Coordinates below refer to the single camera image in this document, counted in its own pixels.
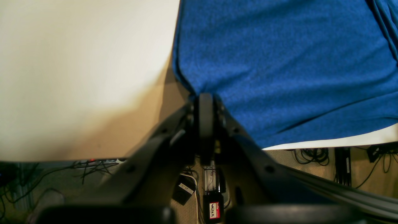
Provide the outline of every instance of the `blue fabric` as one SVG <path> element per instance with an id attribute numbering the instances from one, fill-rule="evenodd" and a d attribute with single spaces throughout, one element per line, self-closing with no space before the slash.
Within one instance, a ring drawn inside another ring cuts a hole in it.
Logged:
<path id="1" fill-rule="evenodd" d="M 260 147 L 398 122 L 395 0 L 182 0 L 173 48 Z"/>

